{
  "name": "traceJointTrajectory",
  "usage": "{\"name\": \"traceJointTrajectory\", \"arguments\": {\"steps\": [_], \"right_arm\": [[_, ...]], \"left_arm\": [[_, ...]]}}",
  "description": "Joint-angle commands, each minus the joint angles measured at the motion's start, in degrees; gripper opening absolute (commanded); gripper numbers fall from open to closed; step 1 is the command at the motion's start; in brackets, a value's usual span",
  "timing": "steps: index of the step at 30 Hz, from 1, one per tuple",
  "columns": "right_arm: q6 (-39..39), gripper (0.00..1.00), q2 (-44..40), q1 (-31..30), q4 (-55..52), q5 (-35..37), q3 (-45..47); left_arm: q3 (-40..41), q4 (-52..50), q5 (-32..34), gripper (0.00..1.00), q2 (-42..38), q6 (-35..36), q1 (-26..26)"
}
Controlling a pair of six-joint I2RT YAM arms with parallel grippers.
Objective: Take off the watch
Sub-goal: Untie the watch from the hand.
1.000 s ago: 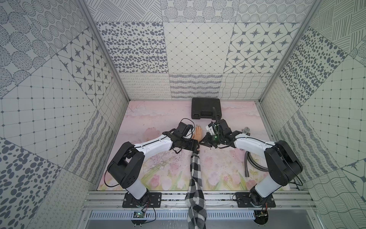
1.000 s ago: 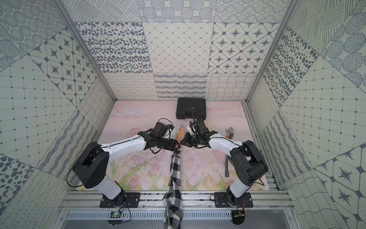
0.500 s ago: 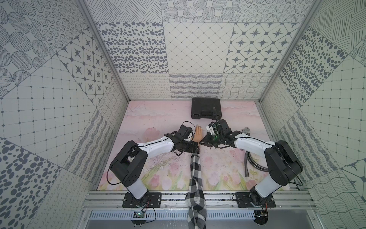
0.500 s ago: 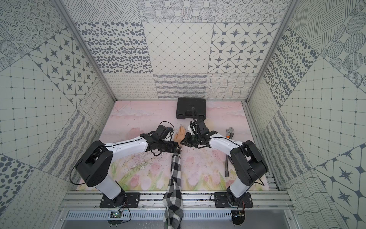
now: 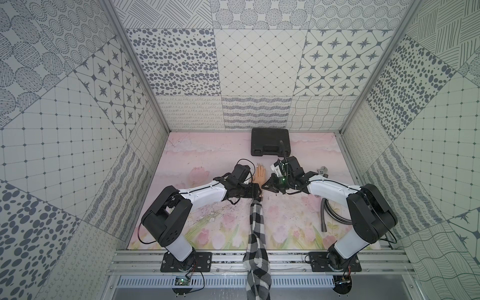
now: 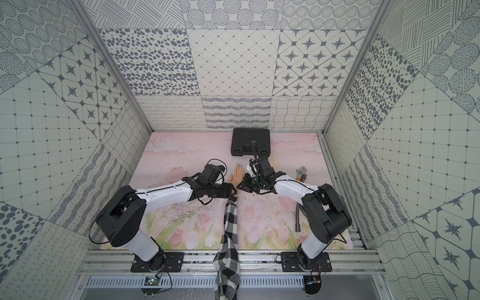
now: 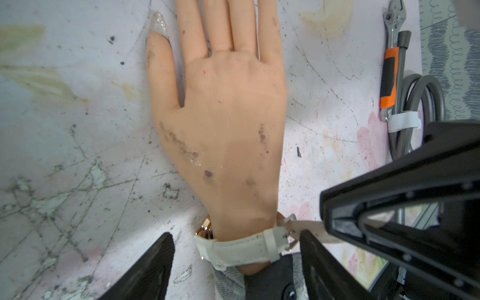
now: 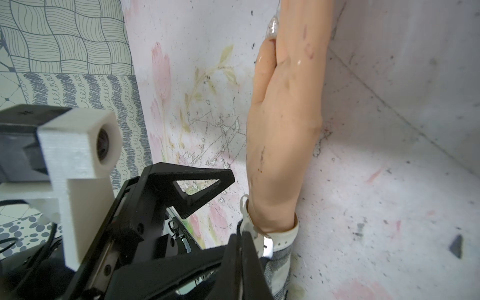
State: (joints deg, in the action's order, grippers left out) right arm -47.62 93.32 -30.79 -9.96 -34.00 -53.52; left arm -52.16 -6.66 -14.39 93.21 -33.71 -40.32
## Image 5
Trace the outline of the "mannequin hand with glitter nails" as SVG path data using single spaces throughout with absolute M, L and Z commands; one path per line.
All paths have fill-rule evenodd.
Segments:
M 266 168 L 262 164 L 256 166 L 256 172 L 253 176 L 252 182 L 258 184 L 261 188 L 267 181 Z

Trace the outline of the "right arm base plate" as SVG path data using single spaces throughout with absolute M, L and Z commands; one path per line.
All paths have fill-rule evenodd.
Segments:
M 312 272 L 361 272 L 362 267 L 358 256 L 345 259 L 339 254 L 330 252 L 309 252 L 307 262 L 311 265 Z

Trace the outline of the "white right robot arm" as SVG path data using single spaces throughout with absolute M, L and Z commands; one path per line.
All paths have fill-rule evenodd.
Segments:
M 273 173 L 262 189 L 284 195 L 287 190 L 295 190 L 348 208 L 352 230 L 330 246 L 327 253 L 329 266 L 335 271 L 345 269 L 359 251 L 376 243 L 398 224 L 393 209 L 373 184 L 348 186 L 315 172 L 297 177 Z

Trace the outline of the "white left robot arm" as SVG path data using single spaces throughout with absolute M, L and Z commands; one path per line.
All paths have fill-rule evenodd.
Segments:
M 191 189 L 165 187 L 141 218 L 141 225 L 154 240 L 173 255 L 182 269 L 194 265 L 195 250 L 182 235 L 191 210 L 231 198 L 255 199 L 261 195 L 257 183 L 229 182 L 217 177 Z

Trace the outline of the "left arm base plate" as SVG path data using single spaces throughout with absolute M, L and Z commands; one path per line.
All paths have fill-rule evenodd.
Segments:
M 184 261 L 179 261 L 173 254 L 164 254 L 161 265 L 162 273 L 182 273 L 195 269 L 197 272 L 208 273 L 211 270 L 212 252 L 193 251 Z

